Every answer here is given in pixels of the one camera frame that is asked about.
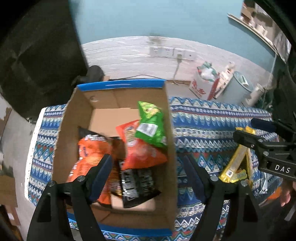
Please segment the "human hand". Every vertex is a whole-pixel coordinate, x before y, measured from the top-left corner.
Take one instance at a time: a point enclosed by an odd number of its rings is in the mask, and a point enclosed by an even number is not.
[[[283,180],[281,188],[282,188],[282,190],[281,190],[281,195],[280,195],[280,203],[281,203],[281,206],[284,206],[286,203],[288,203],[290,201],[291,192],[293,190],[296,190],[296,182]]]

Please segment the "blue wall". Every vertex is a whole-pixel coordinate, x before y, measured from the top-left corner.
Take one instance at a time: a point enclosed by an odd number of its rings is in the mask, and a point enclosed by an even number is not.
[[[271,71],[274,52],[228,19],[242,0],[70,0],[82,44],[108,38],[158,35],[197,41],[240,55]]]

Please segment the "power outlet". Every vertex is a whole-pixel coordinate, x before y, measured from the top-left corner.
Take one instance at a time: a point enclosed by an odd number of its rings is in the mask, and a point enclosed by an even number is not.
[[[189,59],[189,60],[196,60],[197,54],[193,50],[186,49],[185,54],[184,54],[184,58]]]
[[[179,59],[185,58],[185,49],[175,48],[173,57]]]
[[[161,57],[173,58],[174,48],[162,47]]]
[[[161,53],[161,47],[157,47],[157,46],[150,47],[150,56],[151,57],[161,57],[160,53]]]

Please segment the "bucket lid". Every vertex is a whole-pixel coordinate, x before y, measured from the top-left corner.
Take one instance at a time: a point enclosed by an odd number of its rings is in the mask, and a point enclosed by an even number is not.
[[[236,81],[242,86],[244,87],[247,91],[252,92],[254,90],[254,86],[252,84],[251,81],[249,81],[242,73],[235,71],[233,73],[234,78],[236,79]]]

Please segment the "red snack bag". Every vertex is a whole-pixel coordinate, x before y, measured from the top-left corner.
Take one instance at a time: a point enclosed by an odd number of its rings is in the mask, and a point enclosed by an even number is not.
[[[98,165],[105,154],[111,154],[111,145],[107,138],[86,129],[83,129],[83,132],[86,132],[87,135],[81,138],[78,142],[79,161],[74,164],[67,182],[74,181],[80,175],[86,175],[92,167]],[[98,198],[98,202],[101,205],[111,207],[111,195],[108,180]]]
[[[126,160],[122,170],[141,169],[156,166],[166,162],[166,155],[158,148],[135,138],[139,120],[134,120],[116,127],[121,139],[126,143]]]

